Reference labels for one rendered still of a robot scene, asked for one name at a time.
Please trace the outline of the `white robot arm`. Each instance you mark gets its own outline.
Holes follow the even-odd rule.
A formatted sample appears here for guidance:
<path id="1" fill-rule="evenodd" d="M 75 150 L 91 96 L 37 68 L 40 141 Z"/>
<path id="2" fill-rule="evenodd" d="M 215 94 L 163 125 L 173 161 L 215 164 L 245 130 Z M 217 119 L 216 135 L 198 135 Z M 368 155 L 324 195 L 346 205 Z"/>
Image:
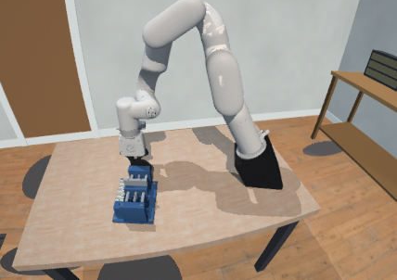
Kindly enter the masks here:
<path id="1" fill-rule="evenodd" d="M 116 102 L 120 125 L 116 129 L 125 137 L 133 137 L 146 130 L 146 122 L 139 119 L 160 115 L 155 88 L 159 76 L 168 67 L 173 44 L 170 42 L 194 27 L 198 28 L 203 45 L 213 105 L 223 115 L 239 146 L 237 155 L 242 159 L 256 158 L 264 152 L 264 137 L 270 132 L 268 129 L 257 132 L 244 101 L 240 69 L 232 56 L 224 20 L 213 6 L 201 0 L 178 0 L 144 27 L 145 50 L 135 99 L 126 96 Z"/>

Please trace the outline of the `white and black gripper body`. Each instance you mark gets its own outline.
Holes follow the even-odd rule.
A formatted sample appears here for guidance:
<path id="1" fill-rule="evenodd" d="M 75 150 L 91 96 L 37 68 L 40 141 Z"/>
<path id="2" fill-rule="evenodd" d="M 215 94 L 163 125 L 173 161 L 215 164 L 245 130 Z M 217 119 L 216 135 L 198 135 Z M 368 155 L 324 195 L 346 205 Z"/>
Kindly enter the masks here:
<path id="1" fill-rule="evenodd" d="M 125 137 L 119 133 L 119 146 L 121 155 L 130 157 L 145 156 L 147 147 L 144 145 L 146 144 L 146 141 L 142 130 L 140 130 L 140 132 L 141 133 L 133 137 Z"/>

